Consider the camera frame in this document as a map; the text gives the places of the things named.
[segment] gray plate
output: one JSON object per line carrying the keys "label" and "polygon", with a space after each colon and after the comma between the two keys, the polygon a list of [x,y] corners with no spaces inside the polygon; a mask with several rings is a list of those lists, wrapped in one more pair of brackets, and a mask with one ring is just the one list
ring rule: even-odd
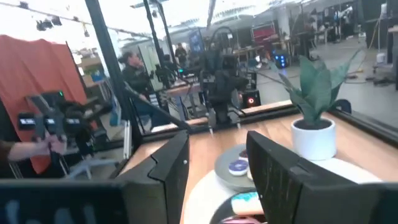
{"label": "gray plate", "polygon": [[237,192],[251,190],[255,187],[253,181],[251,181],[247,175],[235,177],[228,170],[229,164],[237,160],[239,158],[239,153],[245,150],[245,148],[246,144],[240,144],[228,149],[217,158],[215,164],[215,172],[220,181],[227,186],[227,188]]}

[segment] orange curtain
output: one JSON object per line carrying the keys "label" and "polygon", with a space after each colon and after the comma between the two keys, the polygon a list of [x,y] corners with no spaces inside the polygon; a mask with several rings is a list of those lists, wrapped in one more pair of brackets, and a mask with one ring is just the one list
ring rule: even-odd
{"label": "orange curtain", "polygon": [[[86,102],[86,94],[66,44],[46,40],[28,42],[0,35],[0,49],[0,98],[22,141],[30,141],[32,137],[32,132],[17,128],[17,115],[22,111],[32,111],[26,96],[62,90],[67,100]],[[48,156],[33,157],[31,161],[38,174],[50,164]]]}

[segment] white pot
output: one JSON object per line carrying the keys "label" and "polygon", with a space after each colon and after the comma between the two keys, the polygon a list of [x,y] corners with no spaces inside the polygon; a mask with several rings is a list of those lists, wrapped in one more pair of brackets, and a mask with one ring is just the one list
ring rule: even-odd
{"label": "white pot", "polygon": [[334,121],[322,118],[331,124],[319,130],[300,129],[296,127],[298,119],[292,123],[294,151],[305,159],[320,161],[331,159],[336,155],[336,124]]}

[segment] white round table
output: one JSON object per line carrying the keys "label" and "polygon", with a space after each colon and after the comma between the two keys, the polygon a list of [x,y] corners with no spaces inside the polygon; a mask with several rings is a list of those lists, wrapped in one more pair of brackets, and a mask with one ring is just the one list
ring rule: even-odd
{"label": "white round table", "polygon": [[[313,161],[318,166],[358,184],[382,182],[372,173],[340,159]],[[192,189],[184,211],[184,224],[208,224],[218,207],[232,195],[212,170]]]}

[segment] green leaf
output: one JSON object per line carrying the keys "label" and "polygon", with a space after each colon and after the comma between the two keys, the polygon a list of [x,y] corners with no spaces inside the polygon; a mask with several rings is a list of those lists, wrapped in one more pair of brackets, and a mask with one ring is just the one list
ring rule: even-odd
{"label": "green leaf", "polygon": [[313,82],[311,92],[305,97],[319,116],[329,108],[331,100],[330,71],[321,71]]}
{"label": "green leaf", "polygon": [[304,120],[308,124],[315,124],[317,119],[315,109],[300,96],[301,92],[295,90],[288,90],[288,92],[290,94],[290,100],[303,114]]}
{"label": "green leaf", "polygon": [[355,56],[360,52],[361,50],[357,50],[355,54],[342,66],[334,69],[331,71],[331,88],[334,89],[340,84],[342,84],[347,76],[349,66],[351,65],[351,62],[355,58]]}
{"label": "green leaf", "polygon": [[285,83],[286,88],[291,89],[291,90],[295,89],[293,84],[290,82],[290,80],[284,74],[278,73],[278,75],[279,75],[280,79],[283,81],[283,83]]}
{"label": "green leaf", "polygon": [[322,71],[328,68],[326,67],[325,62],[322,59],[320,59],[315,62],[315,69],[317,69],[318,71]]}
{"label": "green leaf", "polygon": [[312,84],[318,71],[313,66],[313,63],[308,58],[300,56],[300,86],[303,97],[306,97],[312,88]]}
{"label": "green leaf", "polygon": [[276,72],[276,73],[279,74],[279,68],[276,67],[276,64],[275,64],[274,62],[269,62],[269,67],[271,68],[271,70],[272,70],[273,72]]}

